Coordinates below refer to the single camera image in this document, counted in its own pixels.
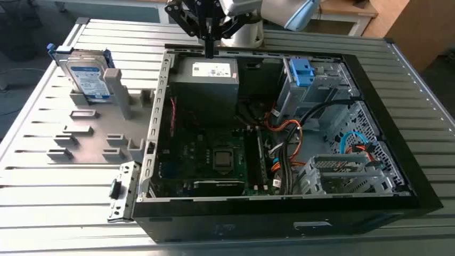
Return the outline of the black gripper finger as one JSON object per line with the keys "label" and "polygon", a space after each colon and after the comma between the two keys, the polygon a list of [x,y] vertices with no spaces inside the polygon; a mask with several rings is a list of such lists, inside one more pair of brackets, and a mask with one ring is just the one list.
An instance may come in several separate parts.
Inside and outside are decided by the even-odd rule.
{"label": "black gripper finger", "polygon": [[250,22],[251,13],[234,16],[228,21],[222,21],[226,15],[222,12],[214,13],[210,22],[210,58],[214,58],[216,53],[215,41],[230,39],[239,29]]}
{"label": "black gripper finger", "polygon": [[206,24],[200,24],[199,17],[191,12],[191,8],[184,9],[184,1],[168,1],[164,10],[176,24],[190,37],[196,37],[204,46],[204,57],[211,57],[211,41],[207,39]]}

